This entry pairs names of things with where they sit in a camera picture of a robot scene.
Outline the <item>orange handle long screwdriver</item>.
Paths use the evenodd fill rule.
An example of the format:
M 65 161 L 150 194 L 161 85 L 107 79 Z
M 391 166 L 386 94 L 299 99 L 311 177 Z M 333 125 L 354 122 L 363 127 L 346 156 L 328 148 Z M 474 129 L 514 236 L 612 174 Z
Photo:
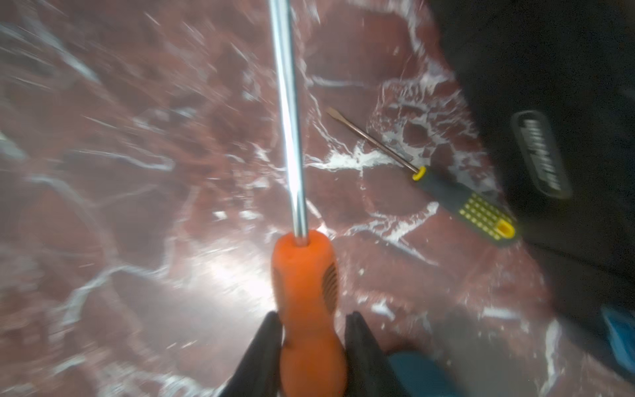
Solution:
M 291 7 L 287 1 L 271 1 L 269 8 L 293 226 L 292 233 L 277 241 L 272 256 L 275 300 L 284 326 L 279 362 L 282 393 L 343 396 L 347 360 L 334 324 L 337 263 L 329 238 L 309 228 L 304 193 Z

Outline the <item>black plastic toolbox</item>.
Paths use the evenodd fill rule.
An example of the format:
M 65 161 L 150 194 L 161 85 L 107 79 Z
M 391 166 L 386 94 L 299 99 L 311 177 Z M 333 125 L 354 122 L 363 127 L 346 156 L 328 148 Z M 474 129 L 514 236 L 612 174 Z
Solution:
M 633 380 L 633 2 L 429 6 L 557 317 Z

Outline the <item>black yellow screwdriver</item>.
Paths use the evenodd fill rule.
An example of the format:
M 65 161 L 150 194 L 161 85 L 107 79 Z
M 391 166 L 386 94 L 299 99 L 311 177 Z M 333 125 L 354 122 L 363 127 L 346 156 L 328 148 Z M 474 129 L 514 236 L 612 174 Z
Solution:
M 429 167 L 416 167 L 375 137 L 354 125 L 336 109 L 329 108 L 327 113 L 357 136 L 398 162 L 403 168 L 410 170 L 412 180 L 420 190 L 431 196 L 446 211 L 490 243 L 496 246 L 509 246 L 520 238 L 516 221 L 497 203 L 487 200 L 483 195 L 466 185 L 449 180 Z

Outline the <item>teal plastic storage tray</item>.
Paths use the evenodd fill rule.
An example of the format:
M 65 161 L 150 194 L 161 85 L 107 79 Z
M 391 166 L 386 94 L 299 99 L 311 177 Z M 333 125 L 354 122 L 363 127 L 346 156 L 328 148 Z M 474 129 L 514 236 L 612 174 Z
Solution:
M 395 352 L 388 356 L 388 361 L 411 396 L 460 396 L 444 370 L 421 352 Z

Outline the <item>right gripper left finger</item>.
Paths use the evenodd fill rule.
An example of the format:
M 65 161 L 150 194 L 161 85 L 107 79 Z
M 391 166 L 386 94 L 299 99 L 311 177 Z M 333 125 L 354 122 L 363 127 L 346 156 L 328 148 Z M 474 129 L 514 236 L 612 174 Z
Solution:
M 276 397 L 280 389 L 279 359 L 283 326 L 279 314 L 266 314 L 222 397 Z

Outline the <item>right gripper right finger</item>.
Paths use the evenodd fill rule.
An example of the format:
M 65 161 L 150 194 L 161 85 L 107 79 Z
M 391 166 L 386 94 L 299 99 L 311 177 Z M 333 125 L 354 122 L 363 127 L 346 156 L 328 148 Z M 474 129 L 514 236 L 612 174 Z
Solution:
M 348 375 L 345 396 L 410 396 L 357 311 L 346 317 L 345 352 Z

